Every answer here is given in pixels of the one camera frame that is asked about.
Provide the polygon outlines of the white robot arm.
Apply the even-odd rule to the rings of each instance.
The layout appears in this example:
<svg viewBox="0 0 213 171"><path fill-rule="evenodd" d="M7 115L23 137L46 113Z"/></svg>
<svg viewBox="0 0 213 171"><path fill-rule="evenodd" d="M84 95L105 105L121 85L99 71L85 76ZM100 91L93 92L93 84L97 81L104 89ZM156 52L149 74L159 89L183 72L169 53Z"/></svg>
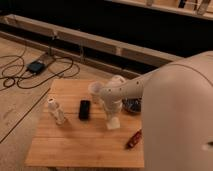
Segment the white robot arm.
<svg viewBox="0 0 213 171"><path fill-rule="evenodd" d="M144 171L213 171L213 51L166 64L100 92L105 110L142 100Z"/></svg>

